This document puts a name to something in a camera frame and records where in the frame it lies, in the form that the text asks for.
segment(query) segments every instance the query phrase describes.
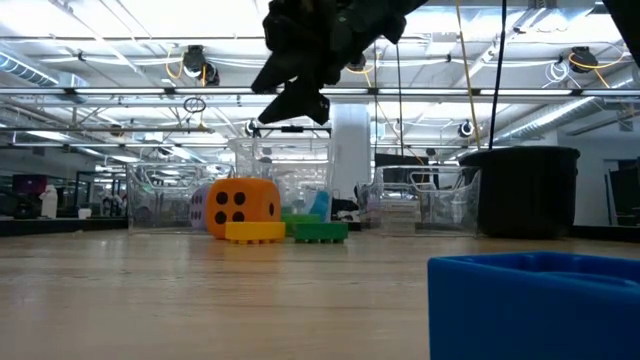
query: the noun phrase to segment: black robotic arm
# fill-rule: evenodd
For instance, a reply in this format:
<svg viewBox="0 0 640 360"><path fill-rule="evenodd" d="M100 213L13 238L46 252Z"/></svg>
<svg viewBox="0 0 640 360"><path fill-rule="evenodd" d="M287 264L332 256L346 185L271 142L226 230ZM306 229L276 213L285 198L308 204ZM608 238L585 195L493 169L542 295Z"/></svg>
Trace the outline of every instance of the black robotic arm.
<svg viewBox="0 0 640 360"><path fill-rule="evenodd" d="M253 82L257 94L284 90L258 120L263 124L308 116L322 125L329 119L324 85L340 81L340 72L384 36L396 44L405 16L425 0L273 0L263 21L272 51Z"/></svg>

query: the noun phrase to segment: purple dice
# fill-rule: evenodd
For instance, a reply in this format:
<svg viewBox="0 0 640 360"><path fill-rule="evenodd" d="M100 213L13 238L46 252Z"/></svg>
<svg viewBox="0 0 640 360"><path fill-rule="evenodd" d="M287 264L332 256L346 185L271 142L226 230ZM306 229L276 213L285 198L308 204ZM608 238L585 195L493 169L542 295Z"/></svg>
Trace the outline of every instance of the purple dice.
<svg viewBox="0 0 640 360"><path fill-rule="evenodd" d="M191 220L191 226L196 230L206 230L207 225L204 222L205 211L207 204L207 195L209 195L209 189L212 184L202 185L191 196L191 203L189 205L189 220Z"/></svg>

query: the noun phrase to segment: table surface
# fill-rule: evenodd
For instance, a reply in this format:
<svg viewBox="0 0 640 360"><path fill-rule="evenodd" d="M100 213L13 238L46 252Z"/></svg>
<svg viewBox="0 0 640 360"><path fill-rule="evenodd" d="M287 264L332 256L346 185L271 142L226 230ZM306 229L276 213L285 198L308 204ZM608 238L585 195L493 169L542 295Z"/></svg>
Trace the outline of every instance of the table surface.
<svg viewBox="0 0 640 360"><path fill-rule="evenodd" d="M367 233L344 245L3 238L0 358L426 359L426 260L529 250L640 258L624 243Z"/></svg>

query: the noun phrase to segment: blue bin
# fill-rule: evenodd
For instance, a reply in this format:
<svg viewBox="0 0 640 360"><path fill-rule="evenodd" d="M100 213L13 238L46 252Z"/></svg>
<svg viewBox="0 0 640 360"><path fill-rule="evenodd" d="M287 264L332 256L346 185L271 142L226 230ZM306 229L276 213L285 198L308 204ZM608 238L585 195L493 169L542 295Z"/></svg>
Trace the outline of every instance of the blue bin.
<svg viewBox="0 0 640 360"><path fill-rule="evenodd" d="M640 261L536 252L427 267L431 360L640 359Z"/></svg>

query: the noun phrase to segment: clear box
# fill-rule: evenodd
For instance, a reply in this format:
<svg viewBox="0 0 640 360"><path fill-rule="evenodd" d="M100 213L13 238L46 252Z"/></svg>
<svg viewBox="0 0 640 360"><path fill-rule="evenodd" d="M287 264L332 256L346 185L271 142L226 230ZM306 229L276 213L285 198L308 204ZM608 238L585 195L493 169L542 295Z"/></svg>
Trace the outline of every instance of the clear box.
<svg viewBox="0 0 640 360"><path fill-rule="evenodd" d="M475 236L480 177L469 167L379 167L359 186L360 218L389 236Z"/></svg>
<svg viewBox="0 0 640 360"><path fill-rule="evenodd" d="M233 173L228 164L128 164L129 233L203 232L192 226L192 196Z"/></svg>
<svg viewBox="0 0 640 360"><path fill-rule="evenodd" d="M236 174L272 180L283 214L331 217L330 139L233 139Z"/></svg>

